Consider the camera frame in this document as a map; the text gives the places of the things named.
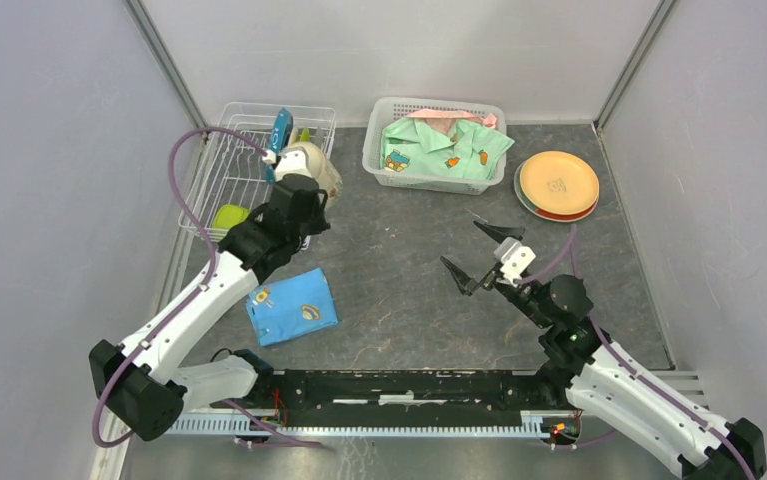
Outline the green interior mug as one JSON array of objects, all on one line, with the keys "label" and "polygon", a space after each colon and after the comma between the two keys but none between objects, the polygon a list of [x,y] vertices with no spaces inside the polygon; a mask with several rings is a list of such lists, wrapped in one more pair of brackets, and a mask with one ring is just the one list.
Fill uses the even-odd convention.
[{"label": "green interior mug", "polygon": [[281,155],[287,159],[291,154],[300,154],[301,152],[306,156],[304,170],[317,181],[321,189],[327,192],[328,200],[325,209],[331,208],[338,201],[343,190],[341,174],[336,170],[329,157],[310,141],[290,143],[282,150]]}]

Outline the lime green bowl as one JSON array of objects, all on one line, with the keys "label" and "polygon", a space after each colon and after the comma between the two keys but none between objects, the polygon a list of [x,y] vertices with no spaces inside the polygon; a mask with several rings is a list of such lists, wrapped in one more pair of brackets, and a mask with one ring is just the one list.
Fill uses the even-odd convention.
[{"label": "lime green bowl", "polygon": [[218,230],[229,230],[245,221],[249,215],[250,210],[246,207],[225,204],[216,212],[211,226]]}]

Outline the blue polka dot plate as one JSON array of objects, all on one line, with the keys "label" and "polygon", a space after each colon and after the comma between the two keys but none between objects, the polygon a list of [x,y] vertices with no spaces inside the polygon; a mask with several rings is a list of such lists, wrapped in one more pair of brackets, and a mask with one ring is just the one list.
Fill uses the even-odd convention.
[{"label": "blue polka dot plate", "polygon": [[275,169],[279,162],[279,153],[289,144],[294,129],[294,117],[290,110],[282,107],[272,126],[267,142],[266,154],[262,157],[267,165],[265,179],[268,183],[275,181]]}]

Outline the orange plate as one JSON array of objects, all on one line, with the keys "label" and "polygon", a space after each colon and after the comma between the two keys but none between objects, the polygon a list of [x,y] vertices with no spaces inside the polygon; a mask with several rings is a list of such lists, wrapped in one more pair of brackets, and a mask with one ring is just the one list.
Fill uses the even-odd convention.
[{"label": "orange plate", "polygon": [[553,214],[579,214],[600,198],[600,181],[594,169],[563,151],[544,151],[528,158],[521,165],[518,183],[534,206]]}]

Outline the red plate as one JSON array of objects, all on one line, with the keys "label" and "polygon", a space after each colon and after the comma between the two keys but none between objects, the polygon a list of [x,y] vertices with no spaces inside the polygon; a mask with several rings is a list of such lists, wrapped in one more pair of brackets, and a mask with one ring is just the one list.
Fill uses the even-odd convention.
[{"label": "red plate", "polygon": [[580,212],[574,213],[574,214],[558,214],[555,212],[549,212],[547,210],[543,210],[541,208],[538,208],[534,214],[537,215],[539,218],[560,222],[560,223],[570,223],[575,222],[580,219],[583,219],[590,215],[595,208],[597,207],[598,203],[594,202],[592,205],[590,205],[587,209],[582,210]]}]

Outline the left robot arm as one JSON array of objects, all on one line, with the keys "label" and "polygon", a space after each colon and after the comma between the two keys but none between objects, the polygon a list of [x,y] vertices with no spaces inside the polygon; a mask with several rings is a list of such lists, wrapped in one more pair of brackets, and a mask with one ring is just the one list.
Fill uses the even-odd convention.
[{"label": "left robot arm", "polygon": [[99,341],[88,361],[98,404],[127,427],[122,438],[152,441],[182,413],[223,400],[265,405],[272,379],[241,356],[182,366],[192,347],[245,296],[301,250],[306,237],[329,227],[327,193],[307,176],[288,174],[269,200],[217,244],[196,278],[152,320],[121,342]]}]

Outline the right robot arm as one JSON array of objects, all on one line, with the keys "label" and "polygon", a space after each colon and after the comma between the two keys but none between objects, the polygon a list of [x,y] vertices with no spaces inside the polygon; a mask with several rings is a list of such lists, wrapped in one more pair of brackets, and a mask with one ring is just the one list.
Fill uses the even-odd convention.
[{"label": "right robot arm", "polygon": [[680,479],[760,479],[767,473],[756,424],[711,412],[634,360],[592,317],[594,304],[580,277],[545,277],[573,258],[573,233],[542,271],[531,273],[536,255],[524,244],[523,229],[475,225],[497,243],[490,270],[475,279],[451,260],[441,262],[461,294],[495,290],[542,329],[538,342],[547,360],[535,377],[544,405],[567,404],[596,416]]}]

